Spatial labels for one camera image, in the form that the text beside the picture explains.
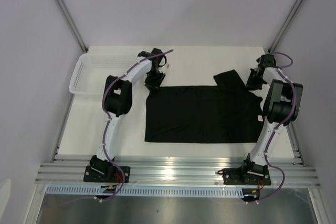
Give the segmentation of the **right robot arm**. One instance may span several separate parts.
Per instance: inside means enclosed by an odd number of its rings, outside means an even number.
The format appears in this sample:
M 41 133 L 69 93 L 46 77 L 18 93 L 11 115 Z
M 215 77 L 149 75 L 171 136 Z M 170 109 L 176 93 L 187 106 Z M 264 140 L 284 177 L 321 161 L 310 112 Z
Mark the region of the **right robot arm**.
M 250 91 L 269 86 L 262 113 L 264 125 L 256 145 L 247 155 L 240 170 L 240 179 L 251 184 L 258 176 L 265 177 L 269 157 L 282 132 L 294 121 L 299 113 L 303 85 L 294 83 L 283 69 L 290 67 L 293 60 L 287 54 L 271 52 L 257 59 L 257 67 L 250 70 L 246 88 Z

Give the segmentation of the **black t-shirt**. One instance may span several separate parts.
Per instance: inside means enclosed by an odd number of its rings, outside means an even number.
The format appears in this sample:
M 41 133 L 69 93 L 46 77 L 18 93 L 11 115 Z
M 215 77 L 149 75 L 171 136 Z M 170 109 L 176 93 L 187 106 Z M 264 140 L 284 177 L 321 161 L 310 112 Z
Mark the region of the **black t-shirt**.
M 263 128 L 262 98 L 235 70 L 214 76 L 214 86 L 161 87 L 146 99 L 149 143 L 255 143 Z

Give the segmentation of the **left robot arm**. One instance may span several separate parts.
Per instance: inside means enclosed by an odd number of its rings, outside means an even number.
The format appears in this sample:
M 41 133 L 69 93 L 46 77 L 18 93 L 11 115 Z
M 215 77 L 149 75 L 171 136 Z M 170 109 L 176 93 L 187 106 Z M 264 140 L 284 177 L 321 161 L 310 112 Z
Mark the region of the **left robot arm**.
M 120 76 L 108 76 L 102 97 L 102 109 L 106 114 L 106 125 L 103 130 L 102 143 L 96 154 L 91 158 L 89 167 L 95 170 L 95 175 L 108 182 L 117 169 L 114 163 L 115 147 L 119 128 L 133 103 L 133 86 L 146 76 L 145 87 L 156 91 L 165 78 L 160 68 L 167 64 L 166 55 L 173 50 L 163 52 L 154 48 L 151 52 L 142 51 L 135 63 Z

